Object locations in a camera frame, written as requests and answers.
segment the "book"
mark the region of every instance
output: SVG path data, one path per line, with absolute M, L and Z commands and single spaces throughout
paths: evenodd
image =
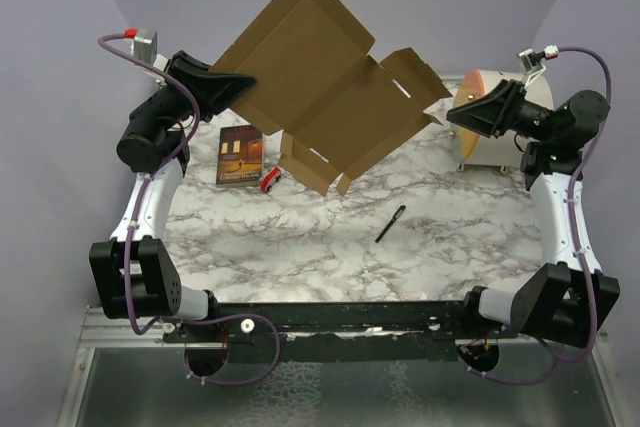
M 264 166 L 264 138 L 252 125 L 220 129 L 216 184 L 223 187 L 260 185 Z

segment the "black pen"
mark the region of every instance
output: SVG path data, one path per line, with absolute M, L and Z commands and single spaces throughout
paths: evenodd
M 400 207 L 398 207 L 398 210 L 396 210 L 396 213 L 393 214 L 393 217 L 391 217 L 391 220 L 389 221 L 389 223 L 385 226 L 382 232 L 380 232 L 380 235 L 376 239 L 376 244 L 382 240 L 382 237 L 384 237 L 384 234 L 386 234 L 387 231 L 391 228 L 391 226 L 396 223 L 396 220 L 400 218 L 400 216 L 404 212 L 404 209 L 406 208 L 407 208 L 406 205 L 401 205 Z

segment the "unfolded cardboard box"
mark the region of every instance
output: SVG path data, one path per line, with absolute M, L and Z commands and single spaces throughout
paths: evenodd
M 373 43 L 339 0 L 272 0 L 211 70 L 255 75 L 233 110 L 267 135 L 284 130 L 279 165 L 294 178 L 326 195 L 342 174 L 344 194 L 451 95 L 413 49 L 378 63 Z

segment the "white marble tabletop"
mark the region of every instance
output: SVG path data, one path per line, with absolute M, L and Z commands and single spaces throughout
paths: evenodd
M 165 236 L 183 283 L 223 302 L 449 300 L 474 285 L 522 285 L 540 266 L 533 203 L 518 172 L 457 171 L 444 121 L 452 102 L 428 109 L 445 125 L 428 126 L 345 196 L 323 197 L 286 173 L 269 195 L 218 188 L 220 127 L 245 122 L 229 111 L 201 125 Z M 279 137 L 267 138 L 267 169 Z

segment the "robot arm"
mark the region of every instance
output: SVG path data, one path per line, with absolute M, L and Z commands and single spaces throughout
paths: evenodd
M 538 63 L 545 58 L 544 53 L 533 56 Z M 594 286 L 598 327 L 620 293 L 618 281 L 602 274 L 593 254 L 582 212 L 581 174 L 573 179 L 582 163 L 581 149 L 598 133 L 609 105 L 597 92 L 581 91 L 549 111 L 525 100 L 525 93 L 524 83 L 503 80 L 487 96 L 447 114 L 450 122 L 486 137 L 513 130 L 533 139 L 521 170 L 536 206 L 543 266 L 517 292 L 474 287 L 465 305 L 471 316 L 512 331 L 585 347 L 590 334 L 588 277 L 578 254 L 585 256 Z
M 155 32 L 139 29 L 132 38 L 133 57 L 148 65 L 164 65 L 164 72 L 191 92 L 204 122 L 226 110 L 255 84 L 250 75 L 209 72 L 209 65 L 183 51 L 166 63 L 162 59 L 158 63 Z M 122 220 L 109 241 L 91 246 L 89 261 L 107 317 L 128 317 L 123 275 L 128 251 L 128 265 L 137 262 L 140 266 L 140 273 L 131 274 L 130 301 L 137 317 L 200 320 L 212 313 L 215 297 L 182 285 L 163 243 L 171 201 L 190 159 L 187 145 L 174 158 L 169 157 L 185 140 L 183 130 L 171 128 L 192 115 L 193 106 L 175 86 L 159 83 L 159 87 L 131 112 L 129 125 L 118 142 L 118 157 L 137 174 L 136 182 Z

